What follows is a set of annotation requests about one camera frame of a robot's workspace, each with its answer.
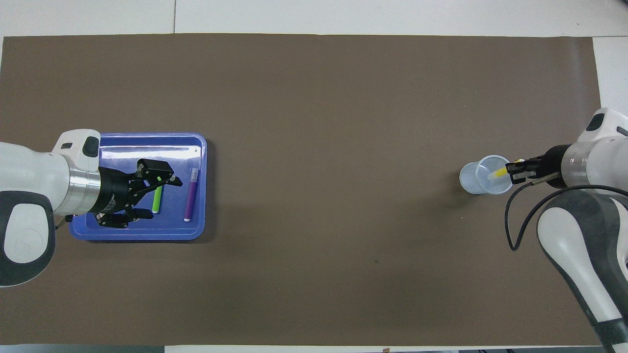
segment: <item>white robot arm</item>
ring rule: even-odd
[[[125,228],[153,218],[133,208],[146,193],[182,185],[164,161],[139,160],[133,173],[99,167],[99,145],[100,133],[89,129],[63,133],[50,153],[0,142],[0,287],[46,268],[55,250],[55,218],[91,212],[102,226]]]
[[[609,352],[628,352],[628,197],[569,189],[628,190],[627,136],[628,117],[600,109],[576,143],[506,167],[513,183],[553,175],[548,183],[566,189],[543,210],[539,241]]]

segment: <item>plastic cup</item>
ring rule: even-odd
[[[499,195],[512,187],[508,174],[499,178],[490,178],[489,175],[503,168],[508,160],[502,156],[490,155],[477,162],[471,162],[460,170],[460,184],[474,195],[489,193]]]

